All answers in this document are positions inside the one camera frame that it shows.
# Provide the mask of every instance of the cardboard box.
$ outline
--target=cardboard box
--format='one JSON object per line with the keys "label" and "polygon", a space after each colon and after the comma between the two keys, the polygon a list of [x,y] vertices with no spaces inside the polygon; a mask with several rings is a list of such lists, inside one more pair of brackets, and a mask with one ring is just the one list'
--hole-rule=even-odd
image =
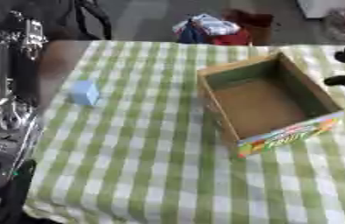
{"label": "cardboard box", "polygon": [[341,108],[283,53],[198,72],[199,96],[244,158],[329,130]]}

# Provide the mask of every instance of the blue cube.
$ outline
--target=blue cube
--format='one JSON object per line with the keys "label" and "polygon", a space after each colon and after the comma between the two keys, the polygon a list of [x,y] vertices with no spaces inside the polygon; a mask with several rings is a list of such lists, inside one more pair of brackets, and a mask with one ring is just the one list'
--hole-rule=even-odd
{"label": "blue cube", "polygon": [[76,81],[69,94],[74,103],[88,106],[94,106],[99,97],[96,85],[90,80]]}

